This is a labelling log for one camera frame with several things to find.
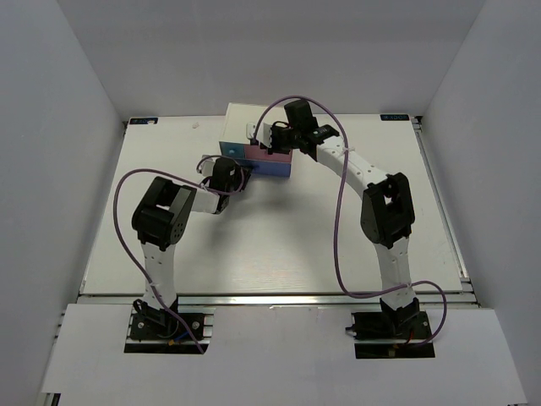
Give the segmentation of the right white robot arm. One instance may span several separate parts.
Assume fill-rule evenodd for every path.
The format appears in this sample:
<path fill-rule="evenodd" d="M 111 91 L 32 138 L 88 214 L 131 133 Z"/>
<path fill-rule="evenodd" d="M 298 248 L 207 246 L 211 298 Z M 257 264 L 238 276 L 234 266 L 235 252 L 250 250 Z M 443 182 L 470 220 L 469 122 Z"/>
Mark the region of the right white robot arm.
<path fill-rule="evenodd" d="M 360 227 L 374 245 L 380 267 L 379 328 L 371 333 L 401 337 L 418 316 L 419 303 L 412 287 L 408 259 L 409 238 L 415 221 L 408 178 L 370 164 L 349 143 L 343 126 L 321 125 L 308 100 L 297 99 L 284 107 L 287 122 L 270 128 L 271 152 L 301 151 L 329 168 L 361 200 Z"/>

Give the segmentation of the light blue small drawer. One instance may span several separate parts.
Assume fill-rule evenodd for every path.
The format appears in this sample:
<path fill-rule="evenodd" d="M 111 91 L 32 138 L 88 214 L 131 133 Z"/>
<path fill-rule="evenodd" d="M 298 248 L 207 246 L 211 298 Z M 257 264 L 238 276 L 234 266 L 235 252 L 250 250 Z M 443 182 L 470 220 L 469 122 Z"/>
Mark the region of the light blue small drawer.
<path fill-rule="evenodd" d="M 221 154 L 223 156 L 229 156 L 232 158 L 245 158 L 245 147 L 244 143 L 229 142 L 221 140 L 219 142 Z"/>

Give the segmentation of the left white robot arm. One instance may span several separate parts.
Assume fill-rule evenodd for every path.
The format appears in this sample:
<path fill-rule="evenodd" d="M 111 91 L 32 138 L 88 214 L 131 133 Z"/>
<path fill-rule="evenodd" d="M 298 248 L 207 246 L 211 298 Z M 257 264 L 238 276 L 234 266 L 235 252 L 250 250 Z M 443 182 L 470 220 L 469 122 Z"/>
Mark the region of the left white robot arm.
<path fill-rule="evenodd" d="M 245 189 L 252 168 L 217 157 L 205 161 L 200 172 L 204 178 L 199 186 L 155 177 L 132 216 L 132 229 L 145 258 L 147 281 L 143 302 L 156 309 L 149 325 L 159 337 L 170 337 L 178 329 L 178 316 L 165 307 L 171 309 L 177 303 L 174 252 L 190 215 L 222 213 L 230 196 Z"/>

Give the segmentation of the pink drawer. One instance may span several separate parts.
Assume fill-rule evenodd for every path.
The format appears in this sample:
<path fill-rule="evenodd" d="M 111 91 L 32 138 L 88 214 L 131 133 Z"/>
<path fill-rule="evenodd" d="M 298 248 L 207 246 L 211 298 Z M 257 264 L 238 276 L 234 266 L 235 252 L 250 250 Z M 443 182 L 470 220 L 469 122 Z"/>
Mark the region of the pink drawer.
<path fill-rule="evenodd" d="M 259 145 L 244 145 L 244 157 L 250 161 L 258 162 L 280 162 L 291 163 L 292 153 L 269 153 L 265 148 L 261 148 Z"/>

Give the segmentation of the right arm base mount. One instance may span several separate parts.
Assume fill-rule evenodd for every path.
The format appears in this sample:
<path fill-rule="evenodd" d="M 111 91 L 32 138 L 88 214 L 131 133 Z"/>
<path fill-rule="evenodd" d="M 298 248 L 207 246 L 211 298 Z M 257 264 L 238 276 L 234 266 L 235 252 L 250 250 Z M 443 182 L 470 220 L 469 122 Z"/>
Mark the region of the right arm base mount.
<path fill-rule="evenodd" d="M 429 318 L 421 311 L 397 332 L 380 312 L 352 313 L 345 333 L 354 341 L 356 359 L 433 359 L 434 345 L 421 342 L 431 334 Z"/>

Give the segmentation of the purple-blue wide drawer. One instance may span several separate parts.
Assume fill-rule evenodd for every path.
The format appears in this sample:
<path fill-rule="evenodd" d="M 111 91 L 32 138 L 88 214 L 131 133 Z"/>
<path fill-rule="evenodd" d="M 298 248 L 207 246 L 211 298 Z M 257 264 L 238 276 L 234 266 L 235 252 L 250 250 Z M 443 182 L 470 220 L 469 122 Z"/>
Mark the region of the purple-blue wide drawer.
<path fill-rule="evenodd" d="M 290 162 L 243 160 L 242 165 L 250 167 L 253 174 L 278 178 L 289 178 L 292 169 Z"/>

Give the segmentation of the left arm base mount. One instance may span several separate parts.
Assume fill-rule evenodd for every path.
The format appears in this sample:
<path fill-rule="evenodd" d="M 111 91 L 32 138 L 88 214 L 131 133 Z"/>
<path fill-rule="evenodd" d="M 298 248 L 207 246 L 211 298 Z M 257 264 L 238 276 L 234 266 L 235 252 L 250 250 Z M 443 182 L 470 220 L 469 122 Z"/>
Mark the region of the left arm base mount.
<path fill-rule="evenodd" d="M 188 310 L 178 315 L 187 326 L 164 309 L 155 309 L 142 299 L 136 299 L 132 304 L 123 352 L 204 354 L 210 344 L 214 315 L 207 310 Z"/>

